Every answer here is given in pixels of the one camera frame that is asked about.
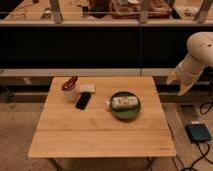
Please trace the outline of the white fabric-covered gripper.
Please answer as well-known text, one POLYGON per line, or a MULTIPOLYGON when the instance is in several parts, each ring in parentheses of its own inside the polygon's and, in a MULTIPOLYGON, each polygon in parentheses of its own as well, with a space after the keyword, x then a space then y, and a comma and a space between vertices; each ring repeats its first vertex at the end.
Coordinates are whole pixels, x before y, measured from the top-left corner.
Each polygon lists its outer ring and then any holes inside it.
POLYGON ((169 85, 178 79, 182 83, 180 84, 180 91, 178 92, 178 95, 182 96, 190 90, 193 86, 192 83, 196 82, 201 74, 202 72, 192 73, 191 71, 187 71, 182 64, 178 64, 174 72, 171 72, 168 75, 166 84, 169 85))

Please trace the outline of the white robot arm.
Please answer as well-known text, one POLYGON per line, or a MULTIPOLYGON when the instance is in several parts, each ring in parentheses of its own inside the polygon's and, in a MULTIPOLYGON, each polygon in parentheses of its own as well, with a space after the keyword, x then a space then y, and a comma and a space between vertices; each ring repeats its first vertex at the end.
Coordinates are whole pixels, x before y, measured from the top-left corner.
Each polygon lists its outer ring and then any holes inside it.
POLYGON ((166 84, 180 83, 179 96, 184 95, 198 81, 207 67, 213 69, 213 32, 192 34, 186 43, 188 53, 168 75, 166 84))

